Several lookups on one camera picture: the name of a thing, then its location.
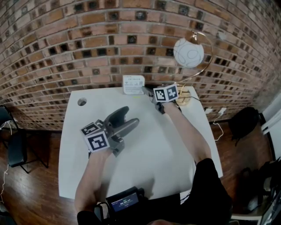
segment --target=power outlet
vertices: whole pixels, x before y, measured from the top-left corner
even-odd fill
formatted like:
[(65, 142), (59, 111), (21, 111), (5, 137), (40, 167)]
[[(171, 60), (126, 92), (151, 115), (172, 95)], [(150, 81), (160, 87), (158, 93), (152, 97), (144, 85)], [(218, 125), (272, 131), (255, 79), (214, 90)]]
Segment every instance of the power outlet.
[(219, 111), (219, 114), (223, 115), (226, 109), (227, 108), (221, 108), (220, 111)]
[(205, 114), (209, 114), (209, 113), (211, 113), (213, 111), (213, 109), (206, 109), (205, 110)]

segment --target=black and white marker cube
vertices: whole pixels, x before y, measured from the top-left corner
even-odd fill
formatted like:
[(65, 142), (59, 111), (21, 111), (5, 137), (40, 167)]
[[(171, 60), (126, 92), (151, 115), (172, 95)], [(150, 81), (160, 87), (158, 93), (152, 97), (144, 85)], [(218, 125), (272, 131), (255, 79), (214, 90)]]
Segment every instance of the black and white marker cube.
[(104, 131), (84, 137), (90, 152), (97, 152), (110, 147)]
[(90, 123), (87, 126), (81, 129), (81, 132), (84, 136), (88, 136), (96, 131), (98, 131), (100, 127), (95, 123)]
[(179, 97), (179, 93), (177, 91), (177, 85), (172, 84), (166, 87), (168, 94), (168, 102), (173, 101)]
[(154, 88), (153, 91), (157, 102), (171, 102), (179, 97), (176, 84)]

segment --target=table hole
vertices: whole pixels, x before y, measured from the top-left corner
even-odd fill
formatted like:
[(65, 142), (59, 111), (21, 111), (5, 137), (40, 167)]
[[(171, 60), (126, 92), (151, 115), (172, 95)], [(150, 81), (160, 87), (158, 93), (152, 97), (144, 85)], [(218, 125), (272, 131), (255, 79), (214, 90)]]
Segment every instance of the table hole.
[(77, 102), (77, 104), (79, 105), (79, 106), (83, 106), (83, 105), (85, 105), (87, 103), (87, 99), (86, 98), (80, 98), (79, 100), (78, 100), (78, 102)]

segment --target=black chair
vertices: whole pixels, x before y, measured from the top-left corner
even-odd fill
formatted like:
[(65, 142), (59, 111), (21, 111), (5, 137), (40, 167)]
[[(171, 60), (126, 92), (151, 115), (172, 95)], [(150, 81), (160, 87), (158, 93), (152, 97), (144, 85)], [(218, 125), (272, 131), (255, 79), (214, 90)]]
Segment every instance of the black chair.
[[(46, 168), (48, 166), (38, 157), (30, 145), (27, 144), (26, 131), (19, 129), (17, 123), (15, 122), (11, 112), (4, 105), (0, 105), (0, 125), (7, 122), (13, 121), (16, 126), (17, 132), (12, 134), (8, 146), (5, 140), (2, 139), (2, 143), (8, 149), (8, 164), (10, 167), (20, 166), (26, 173), (29, 173), (22, 165), (29, 164), (35, 161), (40, 161)], [(31, 152), (35, 155), (36, 159), (27, 161), (27, 145)]]

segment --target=sleeve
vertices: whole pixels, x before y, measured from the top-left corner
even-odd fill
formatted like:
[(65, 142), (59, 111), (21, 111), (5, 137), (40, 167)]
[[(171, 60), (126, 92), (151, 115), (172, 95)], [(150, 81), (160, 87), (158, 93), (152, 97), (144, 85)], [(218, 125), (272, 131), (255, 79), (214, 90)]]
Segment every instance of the sleeve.
[(191, 193), (182, 204), (194, 224), (226, 224), (231, 218), (232, 200), (222, 185), (212, 159), (197, 164)]
[(77, 214), (78, 225), (101, 225), (94, 212), (81, 211)]

